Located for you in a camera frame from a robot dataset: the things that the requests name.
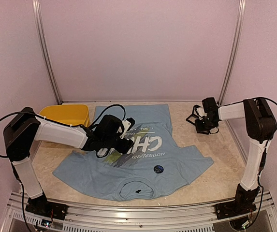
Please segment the blue round brooch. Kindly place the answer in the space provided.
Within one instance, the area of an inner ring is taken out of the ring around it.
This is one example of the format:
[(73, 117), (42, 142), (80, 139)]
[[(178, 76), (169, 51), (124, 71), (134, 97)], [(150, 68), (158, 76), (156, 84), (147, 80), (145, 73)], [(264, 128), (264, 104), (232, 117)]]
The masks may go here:
[(156, 165), (156, 166), (154, 166), (153, 171), (157, 174), (161, 174), (161, 173), (163, 173), (164, 168), (161, 165)]

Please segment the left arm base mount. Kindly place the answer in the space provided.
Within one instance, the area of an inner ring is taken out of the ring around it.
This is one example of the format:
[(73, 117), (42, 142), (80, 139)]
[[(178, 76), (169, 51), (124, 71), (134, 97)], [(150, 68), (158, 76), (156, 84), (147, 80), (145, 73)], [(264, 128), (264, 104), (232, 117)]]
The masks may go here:
[(27, 203), (25, 210), (46, 218), (64, 220), (67, 214), (68, 206), (55, 202), (39, 203), (37, 205)]

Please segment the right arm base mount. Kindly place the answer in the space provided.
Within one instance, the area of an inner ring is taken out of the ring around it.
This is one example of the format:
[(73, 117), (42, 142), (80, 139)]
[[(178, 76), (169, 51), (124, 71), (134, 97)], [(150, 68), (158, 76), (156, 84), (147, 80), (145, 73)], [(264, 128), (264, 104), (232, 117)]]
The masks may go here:
[(235, 201), (218, 203), (215, 205), (215, 211), (218, 220), (250, 213), (251, 211), (255, 211), (256, 209), (257, 207), (253, 203), (238, 205)]

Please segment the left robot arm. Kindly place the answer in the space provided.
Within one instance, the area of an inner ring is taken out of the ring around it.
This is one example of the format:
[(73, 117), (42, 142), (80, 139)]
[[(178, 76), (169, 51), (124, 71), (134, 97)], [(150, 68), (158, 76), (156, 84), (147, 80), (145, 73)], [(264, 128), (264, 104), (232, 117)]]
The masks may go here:
[(30, 148), (34, 141), (46, 141), (94, 151), (98, 158), (111, 150), (127, 153), (134, 142), (125, 134), (134, 126), (133, 118), (119, 119), (101, 113), (89, 127), (68, 125), (37, 115), (30, 107), (15, 113), (15, 117), (3, 130), (6, 155), (24, 192), (32, 201), (32, 207), (41, 215), (51, 211), (44, 191), (37, 179), (30, 160)]

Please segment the light blue printed t-shirt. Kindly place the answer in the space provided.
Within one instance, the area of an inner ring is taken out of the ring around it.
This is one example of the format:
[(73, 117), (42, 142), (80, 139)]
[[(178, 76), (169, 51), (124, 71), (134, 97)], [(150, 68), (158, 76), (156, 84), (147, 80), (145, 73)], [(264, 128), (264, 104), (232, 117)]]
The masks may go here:
[[(212, 166), (194, 146), (179, 147), (173, 139), (169, 106), (126, 106), (135, 120), (126, 138), (134, 142), (126, 154), (114, 151), (103, 158), (94, 152), (73, 151), (53, 175), (87, 196), (112, 200), (155, 199), (191, 184)], [(163, 173), (153, 171), (161, 165)]]

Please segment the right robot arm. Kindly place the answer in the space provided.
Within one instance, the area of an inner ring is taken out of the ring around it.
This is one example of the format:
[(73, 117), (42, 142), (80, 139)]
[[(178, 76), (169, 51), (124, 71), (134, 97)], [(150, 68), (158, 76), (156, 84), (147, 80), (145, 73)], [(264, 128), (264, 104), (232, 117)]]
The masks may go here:
[(277, 120), (269, 106), (270, 99), (256, 97), (244, 99), (228, 105), (219, 106), (213, 97), (202, 100), (195, 105), (191, 117), (197, 133), (211, 134), (220, 121), (245, 119), (249, 137), (249, 152), (245, 173), (237, 186), (234, 200), (218, 203), (215, 206), (217, 218), (229, 218), (254, 212), (255, 199), (259, 191), (261, 172), (264, 169), (267, 151), (277, 131)]

